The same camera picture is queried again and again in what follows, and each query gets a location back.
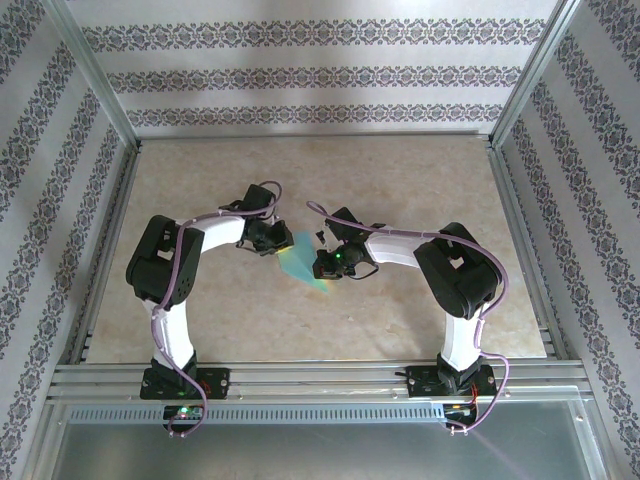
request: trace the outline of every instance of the aluminum frame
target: aluminum frame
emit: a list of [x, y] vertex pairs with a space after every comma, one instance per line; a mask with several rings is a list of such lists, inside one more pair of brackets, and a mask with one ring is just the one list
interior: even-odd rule
[[127, 145], [137, 148], [140, 145], [140, 138], [136, 135], [133, 125], [65, 0], [43, 0], [42, 6], [58, 29], [120, 137]]
[[509, 135], [511, 127], [529, 100], [531, 92], [533, 92], [536, 83], [538, 83], [542, 73], [547, 68], [558, 43], [564, 36], [581, 3], [582, 0], [560, 0], [551, 12], [547, 27], [542, 32], [542, 37], [536, 44], [533, 53], [529, 56], [522, 74], [500, 114], [500, 118], [498, 118], [491, 135], [489, 135], [491, 144], [494, 147], [500, 147]]
[[[43, 3], [77, 58], [111, 121], [122, 138], [133, 146], [132, 155], [136, 155], [137, 147], [140, 146], [139, 138], [64, 1], [45, 0]], [[556, 6], [547, 29], [527, 61], [521, 78], [489, 136], [491, 144], [488, 156], [534, 311], [541, 324], [543, 342], [549, 357], [557, 356], [561, 359], [512, 360], [511, 379], [505, 396], [499, 399], [499, 402], [567, 402], [575, 418], [575, 433], [579, 438], [591, 476], [617, 479], [622, 477], [617, 470], [612, 447], [595, 405], [582, 362], [562, 360], [568, 358], [568, 354], [561, 341], [526, 225], [500, 152], [500, 146], [527, 102], [579, 4], [580, 0], [562, 0]], [[126, 174], [124, 188], [114, 200], [116, 212], [103, 246], [106, 251], [98, 265], [98, 281], [91, 293], [88, 313], [82, 319], [78, 342], [73, 350], [72, 363], [81, 361], [87, 334], [91, 332], [97, 319], [115, 245], [133, 187], [136, 167], [137, 161], [133, 159], [130, 171]], [[238, 407], [253, 405], [255, 408], [273, 405], [417, 405], [425, 402], [446, 404], [467, 400], [462, 397], [409, 398], [404, 380], [396, 376], [395, 372], [407, 365], [416, 364], [434, 365], [435, 362], [425, 360], [319, 361], [227, 363], [203, 366], [231, 369], [229, 397], [224, 401], [210, 401], [209, 404], [214, 409], [219, 405]], [[493, 362], [492, 366], [495, 368], [497, 380], [501, 381], [503, 367]], [[23, 478], [51, 478], [65, 429], [74, 409], [83, 405], [115, 406], [122, 409], [131, 406], [148, 406], [157, 409], [161, 405], [179, 404], [178, 401], [160, 402], [140, 399], [139, 388], [145, 368], [147, 365], [59, 365], [53, 376]], [[480, 403], [486, 403], [489, 400], [489, 398], [479, 399]]]
[[[501, 381], [503, 369], [494, 364], [496, 379]], [[395, 372], [408, 365], [434, 365], [432, 361], [385, 362], [282, 362], [207, 364], [231, 370], [229, 396], [226, 400], [210, 400], [212, 410], [250, 407], [259, 412], [274, 406], [305, 406], [307, 410], [328, 405], [357, 408], [396, 408], [403, 406], [442, 405], [468, 401], [465, 397], [410, 398], [405, 380]], [[132, 408], [155, 411], [179, 401], [148, 401], [139, 397], [140, 382], [146, 365], [60, 365], [49, 389], [42, 420], [25, 469], [25, 479], [51, 478], [60, 453], [67, 425], [78, 409], [105, 406], [123, 414], [105, 418], [108, 425], [123, 424], [123, 415]], [[481, 397], [480, 403], [490, 401]], [[608, 437], [602, 435], [599, 412], [586, 372], [579, 360], [514, 360], [512, 375], [500, 403], [564, 402], [574, 417], [575, 435], [592, 478], [621, 478], [613, 460]], [[243, 422], [236, 416], [234, 424]], [[424, 418], [403, 419], [433, 421]]]

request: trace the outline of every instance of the marble floor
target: marble floor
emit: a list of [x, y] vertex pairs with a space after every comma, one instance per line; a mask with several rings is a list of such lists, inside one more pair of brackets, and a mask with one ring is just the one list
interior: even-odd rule
[[[284, 186], [279, 214], [292, 231], [322, 226], [307, 200], [347, 206], [366, 224], [437, 231], [463, 223], [512, 284], [487, 319], [483, 349], [545, 356], [482, 140], [362, 136], [144, 142], [88, 362], [151, 358], [149, 318], [125, 282], [150, 217], [206, 213], [268, 179]], [[325, 293], [282, 273], [275, 256], [232, 245], [203, 255], [187, 312], [204, 362], [435, 358], [444, 338], [444, 312], [417, 269], [384, 264]]]

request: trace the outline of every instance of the patterned wallpaper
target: patterned wallpaper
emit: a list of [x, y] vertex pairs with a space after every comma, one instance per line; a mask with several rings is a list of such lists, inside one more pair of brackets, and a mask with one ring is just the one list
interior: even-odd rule
[[638, 32], [638, 2], [585, 2], [503, 145], [624, 478], [640, 478]]
[[555, 0], [68, 2], [137, 133], [490, 133]]
[[20, 478], [124, 145], [37, 1], [0, 2], [0, 479]]

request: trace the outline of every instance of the perforated metal strip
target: perforated metal strip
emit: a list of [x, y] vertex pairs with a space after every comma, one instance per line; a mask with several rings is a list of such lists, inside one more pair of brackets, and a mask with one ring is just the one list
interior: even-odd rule
[[[74, 406], [72, 424], [154, 424], [162, 421], [162, 406]], [[212, 406], [207, 424], [354, 424], [425, 423], [444, 419], [439, 403], [405, 405], [223, 405]]]

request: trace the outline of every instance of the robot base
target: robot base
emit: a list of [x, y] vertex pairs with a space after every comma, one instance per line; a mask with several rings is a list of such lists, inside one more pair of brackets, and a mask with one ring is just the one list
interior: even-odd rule
[[[195, 353], [183, 371], [195, 378], [208, 399], [224, 400], [229, 390], [228, 368], [199, 368]], [[151, 361], [151, 368], [144, 371], [140, 387], [142, 400], [200, 400], [200, 394], [173, 369]]]
[[416, 365], [405, 369], [407, 377], [407, 390], [409, 397], [440, 397], [451, 395], [466, 395], [471, 392], [471, 385], [478, 388], [478, 395], [493, 396], [496, 394], [496, 381], [493, 368], [489, 365], [482, 365], [480, 369], [471, 375], [468, 380], [452, 391], [451, 387], [443, 383], [439, 375], [440, 367], [436, 365]]

